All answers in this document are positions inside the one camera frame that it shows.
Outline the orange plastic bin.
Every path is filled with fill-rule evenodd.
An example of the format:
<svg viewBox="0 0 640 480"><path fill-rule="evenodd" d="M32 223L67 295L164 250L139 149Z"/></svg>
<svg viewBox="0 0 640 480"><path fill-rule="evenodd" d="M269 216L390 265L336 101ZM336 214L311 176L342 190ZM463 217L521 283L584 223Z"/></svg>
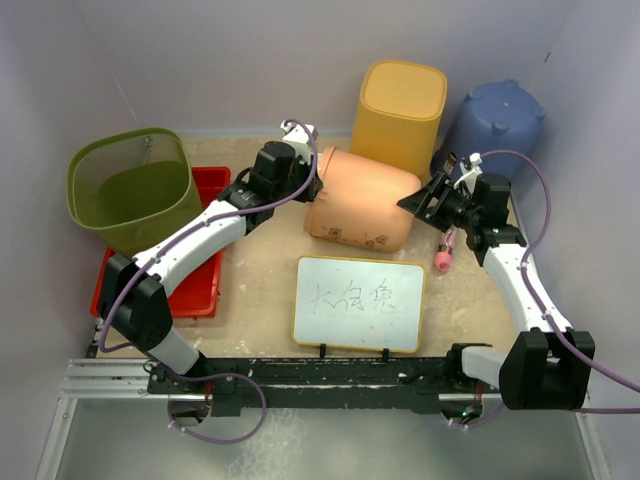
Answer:
<svg viewBox="0 0 640 480"><path fill-rule="evenodd" d="M417 176L337 147L324 150L318 175L323 188L307 209L306 233L384 253L404 246L413 216L397 202L419 190Z"/></svg>

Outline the yellow slatted waste basket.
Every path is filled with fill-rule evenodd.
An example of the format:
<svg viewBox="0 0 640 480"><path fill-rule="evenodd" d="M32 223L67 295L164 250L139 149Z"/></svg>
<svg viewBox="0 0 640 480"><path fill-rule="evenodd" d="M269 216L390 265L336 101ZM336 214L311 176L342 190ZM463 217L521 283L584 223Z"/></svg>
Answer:
<svg viewBox="0 0 640 480"><path fill-rule="evenodd" d="M401 60L370 65L359 92L350 151L429 179L448 93L440 70Z"/></svg>

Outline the blue plastic bucket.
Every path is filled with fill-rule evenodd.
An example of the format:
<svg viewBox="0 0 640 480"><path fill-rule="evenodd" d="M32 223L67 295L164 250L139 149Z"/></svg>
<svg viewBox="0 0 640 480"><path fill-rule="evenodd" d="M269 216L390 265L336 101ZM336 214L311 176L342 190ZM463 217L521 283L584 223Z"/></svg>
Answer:
<svg viewBox="0 0 640 480"><path fill-rule="evenodd" d="M465 159L473 153L488 152L482 170L512 180L523 161L504 152L529 154L545 116L546 110L514 79L471 89L432 157L430 174L445 173L456 180L462 175Z"/></svg>

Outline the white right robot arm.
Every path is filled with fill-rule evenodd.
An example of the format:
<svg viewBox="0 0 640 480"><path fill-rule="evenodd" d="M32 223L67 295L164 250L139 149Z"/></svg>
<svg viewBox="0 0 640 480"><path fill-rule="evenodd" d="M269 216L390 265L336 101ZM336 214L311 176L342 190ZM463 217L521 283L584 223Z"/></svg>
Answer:
<svg viewBox="0 0 640 480"><path fill-rule="evenodd" d="M525 259L527 243L509 224L509 180L481 174L473 188L438 174L399 208L444 232L464 231L467 247L498 288L518 335L506 354L487 344L455 344L446 383L467 391L478 381L497 388L511 410L577 410L586 398L595 341L559 314Z"/></svg>

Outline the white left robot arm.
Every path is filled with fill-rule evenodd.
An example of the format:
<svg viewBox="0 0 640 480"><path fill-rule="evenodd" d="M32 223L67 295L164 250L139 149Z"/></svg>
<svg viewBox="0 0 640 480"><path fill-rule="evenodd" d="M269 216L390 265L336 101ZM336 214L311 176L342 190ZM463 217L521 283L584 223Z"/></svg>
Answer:
<svg viewBox="0 0 640 480"><path fill-rule="evenodd" d="M168 298L220 250L269 220L289 201L311 202L321 190L312 137L285 135L266 143L245 169L196 218L133 257L113 255L105 267L99 312L106 329L171 370L184 392L202 387L203 355L174 327Z"/></svg>

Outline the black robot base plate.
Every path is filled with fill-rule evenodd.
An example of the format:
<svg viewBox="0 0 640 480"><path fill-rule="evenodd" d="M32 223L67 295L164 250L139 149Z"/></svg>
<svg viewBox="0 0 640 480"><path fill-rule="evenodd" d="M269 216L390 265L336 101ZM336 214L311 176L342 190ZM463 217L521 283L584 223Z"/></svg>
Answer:
<svg viewBox="0 0 640 480"><path fill-rule="evenodd" d="M197 397L215 417L244 408L408 410L471 422L495 388L455 373L444 357L208 358L175 376L153 364L147 390Z"/></svg>

